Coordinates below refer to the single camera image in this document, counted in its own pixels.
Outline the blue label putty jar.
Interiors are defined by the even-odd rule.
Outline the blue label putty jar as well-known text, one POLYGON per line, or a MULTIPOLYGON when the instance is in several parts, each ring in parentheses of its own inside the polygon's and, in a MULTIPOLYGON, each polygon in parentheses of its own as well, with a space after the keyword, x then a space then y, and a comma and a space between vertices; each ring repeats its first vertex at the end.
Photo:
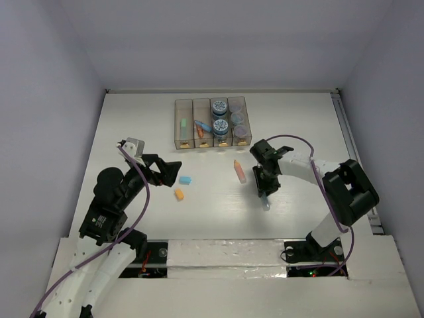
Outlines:
POLYGON ((225 119, 213 121, 213 133, 215 136, 225 136, 229 131, 229 124, 225 119))

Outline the teal green marker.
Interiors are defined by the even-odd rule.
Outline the teal green marker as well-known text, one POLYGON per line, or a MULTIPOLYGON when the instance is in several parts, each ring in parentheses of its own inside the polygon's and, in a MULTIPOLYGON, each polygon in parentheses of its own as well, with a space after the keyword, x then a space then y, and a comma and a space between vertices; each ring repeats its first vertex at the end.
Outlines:
POLYGON ((187 120, 182 118, 180 121, 180 140, 187 139, 187 120))

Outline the blue eraser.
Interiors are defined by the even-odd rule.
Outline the blue eraser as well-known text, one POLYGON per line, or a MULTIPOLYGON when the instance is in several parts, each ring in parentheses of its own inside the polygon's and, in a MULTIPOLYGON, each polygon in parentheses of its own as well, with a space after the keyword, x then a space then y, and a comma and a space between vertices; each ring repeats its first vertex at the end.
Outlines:
POLYGON ((189 176, 181 176, 179 178, 179 183, 183 185, 189 185, 192 182, 192 179, 189 176))

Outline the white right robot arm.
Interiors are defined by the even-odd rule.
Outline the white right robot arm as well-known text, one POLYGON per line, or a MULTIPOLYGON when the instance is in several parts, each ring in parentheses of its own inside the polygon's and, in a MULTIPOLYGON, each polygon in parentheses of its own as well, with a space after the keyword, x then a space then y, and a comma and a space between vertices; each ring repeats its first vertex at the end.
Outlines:
POLYGON ((338 246, 339 237, 380 201, 356 160, 316 160, 312 154, 296 153, 292 147, 275 149, 264 139, 256 142, 250 153, 257 161, 252 171, 260 199, 267 200, 279 190, 280 176, 291 176, 318 186, 329 208, 325 218, 304 240, 285 243, 282 257, 290 264, 324 261, 338 246))

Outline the light blue marker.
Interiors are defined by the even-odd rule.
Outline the light blue marker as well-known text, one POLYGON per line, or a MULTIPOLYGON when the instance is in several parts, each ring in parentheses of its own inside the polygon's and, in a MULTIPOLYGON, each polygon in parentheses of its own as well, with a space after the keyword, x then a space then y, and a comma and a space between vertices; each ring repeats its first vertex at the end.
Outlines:
POLYGON ((269 200, 268 200, 268 197, 267 197, 267 195, 264 193, 262 196, 261 196, 261 203, 262 203, 262 208, 263 208, 263 210, 264 211, 269 211, 270 210, 270 202, 269 202, 269 200))

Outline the blue highlighter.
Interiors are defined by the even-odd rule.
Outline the blue highlighter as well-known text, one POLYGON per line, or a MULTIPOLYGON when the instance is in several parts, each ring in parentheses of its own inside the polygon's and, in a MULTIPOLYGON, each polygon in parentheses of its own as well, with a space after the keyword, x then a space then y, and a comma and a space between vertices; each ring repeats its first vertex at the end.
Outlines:
POLYGON ((206 123, 203 123, 201 121, 194 120, 194 123, 196 124, 197 127, 203 129, 204 131, 206 131, 208 133, 211 133, 212 130, 213 130, 209 125, 207 125, 206 123))

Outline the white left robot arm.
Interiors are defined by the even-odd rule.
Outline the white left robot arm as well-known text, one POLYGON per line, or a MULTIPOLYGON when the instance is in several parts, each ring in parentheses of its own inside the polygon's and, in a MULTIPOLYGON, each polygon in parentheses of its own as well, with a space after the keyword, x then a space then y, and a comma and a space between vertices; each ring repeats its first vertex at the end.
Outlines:
POLYGON ((142 190, 173 186, 182 163, 165 162, 156 154, 123 156, 130 166, 127 173, 110 167, 97 176, 68 271, 45 293, 32 317, 95 317, 124 269, 146 257, 147 235, 125 227, 125 210, 142 190))

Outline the pink orange highlighter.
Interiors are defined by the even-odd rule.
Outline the pink orange highlighter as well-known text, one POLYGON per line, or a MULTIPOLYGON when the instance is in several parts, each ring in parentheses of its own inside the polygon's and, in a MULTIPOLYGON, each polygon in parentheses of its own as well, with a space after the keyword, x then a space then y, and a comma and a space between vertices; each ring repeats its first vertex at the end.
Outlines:
POLYGON ((245 184, 246 183, 246 176, 244 174, 244 171, 242 169, 242 166, 237 160, 234 160, 234 169, 237 174, 238 180, 240 183, 245 184))

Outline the clear paper clip jar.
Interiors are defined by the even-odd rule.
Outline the clear paper clip jar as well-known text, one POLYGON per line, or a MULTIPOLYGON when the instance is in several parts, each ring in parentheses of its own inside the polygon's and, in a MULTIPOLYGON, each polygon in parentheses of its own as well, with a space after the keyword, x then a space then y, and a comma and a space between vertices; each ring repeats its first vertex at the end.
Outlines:
POLYGON ((244 138, 245 136, 248 136, 248 128, 246 125, 236 125, 233 128, 233 134, 237 138, 244 138))

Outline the orange eraser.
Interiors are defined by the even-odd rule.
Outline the orange eraser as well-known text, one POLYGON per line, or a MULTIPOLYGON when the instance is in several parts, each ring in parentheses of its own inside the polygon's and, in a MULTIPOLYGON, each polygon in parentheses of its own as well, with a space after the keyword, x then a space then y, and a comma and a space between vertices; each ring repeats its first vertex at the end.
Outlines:
POLYGON ((182 201, 184 199, 184 193, 181 189, 175 189, 174 190, 174 195, 176 196, 176 199, 178 201, 182 201))

